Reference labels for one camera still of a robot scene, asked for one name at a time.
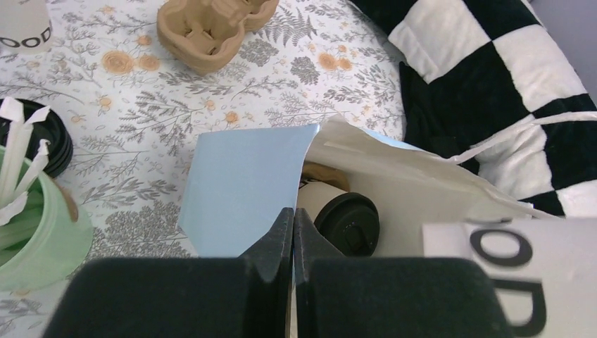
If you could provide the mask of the green cup holder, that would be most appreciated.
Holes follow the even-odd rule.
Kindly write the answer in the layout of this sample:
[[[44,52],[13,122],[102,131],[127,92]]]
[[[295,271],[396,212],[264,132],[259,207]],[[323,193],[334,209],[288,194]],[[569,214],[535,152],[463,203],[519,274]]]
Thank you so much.
[[[1,291],[41,289],[64,280],[86,258],[94,237],[87,212],[46,173],[31,186],[30,218],[15,217],[11,229],[27,229],[11,251],[1,238]]]

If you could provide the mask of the white paper cup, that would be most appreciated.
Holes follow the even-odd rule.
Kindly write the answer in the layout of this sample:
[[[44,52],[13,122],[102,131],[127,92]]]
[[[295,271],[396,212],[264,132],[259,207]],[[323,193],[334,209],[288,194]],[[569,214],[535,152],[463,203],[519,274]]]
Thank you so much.
[[[459,257],[492,279],[516,337],[596,336],[596,219],[423,225],[428,257]]]
[[[320,211],[334,198],[347,193],[338,187],[317,180],[301,180],[298,188],[296,207],[306,211],[315,221]]]

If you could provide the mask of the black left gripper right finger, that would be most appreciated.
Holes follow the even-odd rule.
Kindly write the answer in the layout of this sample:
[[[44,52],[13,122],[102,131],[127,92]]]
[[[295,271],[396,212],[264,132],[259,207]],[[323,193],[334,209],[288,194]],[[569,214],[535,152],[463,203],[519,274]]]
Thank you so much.
[[[343,254],[316,229],[307,211],[294,216],[296,314],[299,337],[342,337],[346,334],[348,284],[343,280]]]

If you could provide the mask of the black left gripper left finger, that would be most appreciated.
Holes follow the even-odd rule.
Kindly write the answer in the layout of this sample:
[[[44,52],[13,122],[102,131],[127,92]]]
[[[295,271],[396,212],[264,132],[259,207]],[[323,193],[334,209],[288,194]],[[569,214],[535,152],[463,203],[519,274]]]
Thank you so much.
[[[246,337],[290,335],[294,210],[283,208],[271,228],[241,257],[250,264]]]

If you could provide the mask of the brown cardboard cup carrier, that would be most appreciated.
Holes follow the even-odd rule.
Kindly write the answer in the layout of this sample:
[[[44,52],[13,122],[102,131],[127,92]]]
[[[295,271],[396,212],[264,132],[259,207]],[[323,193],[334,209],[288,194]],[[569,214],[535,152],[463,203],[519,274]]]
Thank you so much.
[[[278,1],[171,0],[157,12],[161,45],[195,73],[224,68],[239,52],[246,33],[273,17]]]
[[[346,192],[351,190],[345,172],[319,163],[305,162],[301,171],[301,179],[324,182]]]

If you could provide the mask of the light blue paper bag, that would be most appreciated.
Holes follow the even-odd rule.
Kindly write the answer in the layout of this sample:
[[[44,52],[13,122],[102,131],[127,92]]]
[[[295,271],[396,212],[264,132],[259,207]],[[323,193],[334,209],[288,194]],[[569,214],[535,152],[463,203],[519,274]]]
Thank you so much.
[[[178,223],[201,257],[239,256],[283,208],[298,206],[303,164],[314,162],[343,172],[349,187],[376,206],[376,256],[421,256],[427,225],[548,217],[462,167],[531,127],[508,127],[447,159],[355,127],[341,115],[300,127],[203,133]]]

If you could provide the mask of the floral table mat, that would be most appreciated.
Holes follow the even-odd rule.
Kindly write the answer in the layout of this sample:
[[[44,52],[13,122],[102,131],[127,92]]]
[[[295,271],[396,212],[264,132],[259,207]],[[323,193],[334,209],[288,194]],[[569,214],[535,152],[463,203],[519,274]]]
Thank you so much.
[[[157,40],[160,1],[49,1],[48,52],[1,52],[1,95],[52,107],[73,158],[58,183],[94,226],[88,259],[190,257],[177,226],[203,132],[350,123],[399,139],[403,55],[344,1],[281,1],[221,70]]]

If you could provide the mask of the black white checkered blanket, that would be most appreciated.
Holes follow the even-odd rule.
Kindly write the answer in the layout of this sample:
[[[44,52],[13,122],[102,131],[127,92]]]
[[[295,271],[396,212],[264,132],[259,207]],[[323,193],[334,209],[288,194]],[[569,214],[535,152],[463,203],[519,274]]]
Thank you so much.
[[[596,105],[526,1],[354,1],[404,56],[405,141],[552,215],[596,216]]]

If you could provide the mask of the stack of white paper cups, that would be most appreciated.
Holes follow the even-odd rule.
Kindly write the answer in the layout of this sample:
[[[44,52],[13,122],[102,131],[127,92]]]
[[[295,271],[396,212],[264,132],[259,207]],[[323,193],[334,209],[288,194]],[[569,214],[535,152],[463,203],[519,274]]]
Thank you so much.
[[[51,48],[53,38],[44,0],[1,0],[1,51],[38,54]]]

